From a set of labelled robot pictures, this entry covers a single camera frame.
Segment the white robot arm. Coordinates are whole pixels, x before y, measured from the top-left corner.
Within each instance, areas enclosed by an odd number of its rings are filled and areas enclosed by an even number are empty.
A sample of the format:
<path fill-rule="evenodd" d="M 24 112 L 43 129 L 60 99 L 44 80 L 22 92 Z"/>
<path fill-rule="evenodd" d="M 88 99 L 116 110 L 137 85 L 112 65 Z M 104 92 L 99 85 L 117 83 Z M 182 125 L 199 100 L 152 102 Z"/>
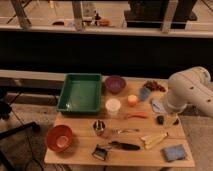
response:
<path fill-rule="evenodd" d="M 188 103 L 213 118 L 213 91 L 208 88 L 211 75 L 204 67 L 193 67 L 172 74 L 162 104 L 168 114 L 181 113 Z"/>

